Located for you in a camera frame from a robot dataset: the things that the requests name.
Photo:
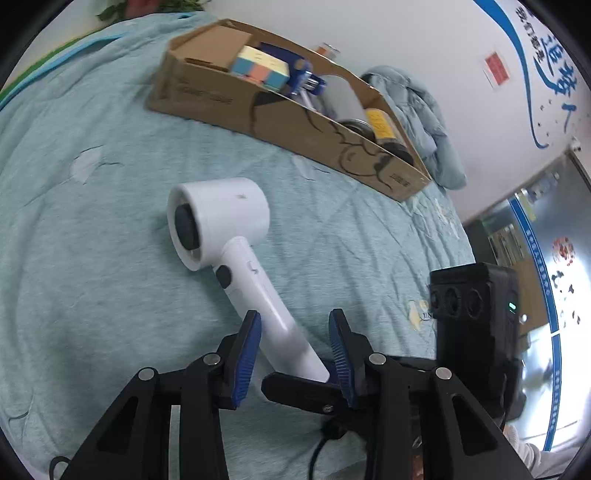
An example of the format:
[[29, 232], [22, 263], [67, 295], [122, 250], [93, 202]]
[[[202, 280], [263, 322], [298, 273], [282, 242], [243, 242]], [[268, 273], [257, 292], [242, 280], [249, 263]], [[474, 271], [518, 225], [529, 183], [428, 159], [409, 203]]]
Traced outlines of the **white hair dryer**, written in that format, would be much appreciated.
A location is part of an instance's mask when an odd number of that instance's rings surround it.
[[183, 265], [190, 271], [211, 267], [239, 317], [259, 313], [260, 347], [273, 369], [328, 382], [329, 370], [252, 250], [270, 229], [270, 207], [259, 185], [242, 177], [178, 184], [168, 196], [167, 221]]

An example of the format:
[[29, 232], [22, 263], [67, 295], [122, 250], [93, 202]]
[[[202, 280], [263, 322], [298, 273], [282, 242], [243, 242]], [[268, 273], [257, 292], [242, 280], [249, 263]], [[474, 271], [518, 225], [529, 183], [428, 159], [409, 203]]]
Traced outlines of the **blue stapler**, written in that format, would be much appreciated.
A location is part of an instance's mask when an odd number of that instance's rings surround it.
[[310, 61], [291, 50], [265, 42], [259, 44], [259, 50], [287, 63], [290, 78], [280, 90], [284, 96], [312, 111], [324, 112], [320, 96], [327, 82], [315, 75]]

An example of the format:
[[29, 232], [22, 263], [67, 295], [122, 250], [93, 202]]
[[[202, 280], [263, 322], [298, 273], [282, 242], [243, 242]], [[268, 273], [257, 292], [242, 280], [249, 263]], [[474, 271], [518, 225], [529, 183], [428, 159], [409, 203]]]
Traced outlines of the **pastel rubik's cube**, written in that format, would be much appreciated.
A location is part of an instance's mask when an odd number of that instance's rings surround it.
[[229, 73], [273, 91], [280, 91], [290, 80], [286, 62], [249, 45], [239, 51]]

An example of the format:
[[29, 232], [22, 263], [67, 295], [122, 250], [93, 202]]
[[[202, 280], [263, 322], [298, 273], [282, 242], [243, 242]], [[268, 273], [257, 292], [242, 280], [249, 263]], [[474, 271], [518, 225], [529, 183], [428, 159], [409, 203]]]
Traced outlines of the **light blue puffer jacket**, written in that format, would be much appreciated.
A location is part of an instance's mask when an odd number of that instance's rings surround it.
[[432, 179], [447, 190], [463, 189], [467, 185], [464, 166], [427, 87], [404, 70], [385, 65], [370, 68], [362, 79], [388, 102]]

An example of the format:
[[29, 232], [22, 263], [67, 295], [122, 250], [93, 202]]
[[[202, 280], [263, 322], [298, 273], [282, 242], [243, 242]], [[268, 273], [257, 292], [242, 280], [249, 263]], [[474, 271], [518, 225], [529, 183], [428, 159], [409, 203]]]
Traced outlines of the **light green quilted blanket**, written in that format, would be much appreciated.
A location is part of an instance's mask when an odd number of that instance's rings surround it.
[[432, 271], [474, 256], [445, 191], [398, 203], [338, 172], [208, 124], [150, 111], [168, 41], [211, 22], [159, 14], [77, 44], [1, 106], [1, 427], [32, 475], [59, 475], [142, 367], [187, 366], [238, 327], [211, 270], [188, 271], [170, 189], [256, 181], [270, 232], [256, 256], [318, 354], [328, 316], [388, 354], [431, 357], [411, 323]]

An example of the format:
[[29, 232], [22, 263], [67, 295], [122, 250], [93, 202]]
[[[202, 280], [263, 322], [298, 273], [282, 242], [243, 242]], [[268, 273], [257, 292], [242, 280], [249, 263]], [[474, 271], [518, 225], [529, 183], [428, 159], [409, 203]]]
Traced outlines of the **cardboard tray box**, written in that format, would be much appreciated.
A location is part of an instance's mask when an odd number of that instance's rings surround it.
[[232, 19], [217, 20], [172, 38], [152, 91], [149, 109], [249, 135], [308, 157], [399, 202], [432, 180], [414, 145], [407, 163], [338, 121], [289, 97], [207, 65], [204, 54], [269, 43], [297, 53], [322, 75], [345, 79], [365, 108], [392, 110], [381, 93], [346, 68], [280, 35]]

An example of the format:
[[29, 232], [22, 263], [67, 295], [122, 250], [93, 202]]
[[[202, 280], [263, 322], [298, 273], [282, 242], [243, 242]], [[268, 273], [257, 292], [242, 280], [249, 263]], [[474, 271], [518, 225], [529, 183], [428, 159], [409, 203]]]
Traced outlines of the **glass jar orange label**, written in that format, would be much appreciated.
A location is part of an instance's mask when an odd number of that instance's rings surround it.
[[318, 47], [315, 48], [315, 52], [332, 61], [334, 61], [335, 58], [339, 55], [339, 49], [325, 42], [318, 44]]

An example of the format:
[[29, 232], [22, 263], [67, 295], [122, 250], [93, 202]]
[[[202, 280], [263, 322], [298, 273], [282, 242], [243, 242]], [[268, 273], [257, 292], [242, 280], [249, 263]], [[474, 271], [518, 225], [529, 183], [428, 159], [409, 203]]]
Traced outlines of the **potted green plant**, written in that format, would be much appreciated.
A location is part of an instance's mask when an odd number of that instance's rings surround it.
[[101, 22], [119, 22], [154, 13], [191, 13], [204, 11], [202, 0], [119, 0], [100, 1], [96, 17]]

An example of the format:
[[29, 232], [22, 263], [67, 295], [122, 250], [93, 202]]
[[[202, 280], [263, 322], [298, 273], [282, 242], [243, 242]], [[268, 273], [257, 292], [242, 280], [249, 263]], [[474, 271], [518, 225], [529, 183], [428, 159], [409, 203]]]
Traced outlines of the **red wall notice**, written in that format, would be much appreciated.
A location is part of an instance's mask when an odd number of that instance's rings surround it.
[[486, 53], [482, 59], [483, 72], [493, 90], [502, 88], [510, 81], [510, 72], [497, 51]]

